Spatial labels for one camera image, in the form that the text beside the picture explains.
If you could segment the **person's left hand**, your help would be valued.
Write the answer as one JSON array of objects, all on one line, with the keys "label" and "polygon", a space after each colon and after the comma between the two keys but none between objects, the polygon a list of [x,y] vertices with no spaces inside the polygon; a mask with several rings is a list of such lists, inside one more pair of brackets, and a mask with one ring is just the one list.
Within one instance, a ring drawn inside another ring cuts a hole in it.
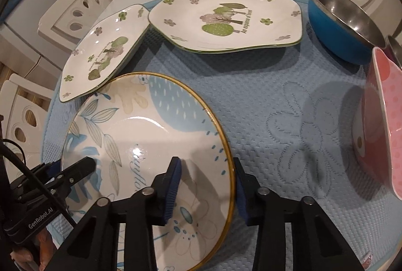
[{"label": "person's left hand", "polygon": [[44,271],[57,251],[51,233],[46,228],[36,235],[35,240],[39,244],[37,246],[39,248],[39,263],[35,262],[32,252],[25,248],[18,248],[10,254],[12,260],[21,270]]}]

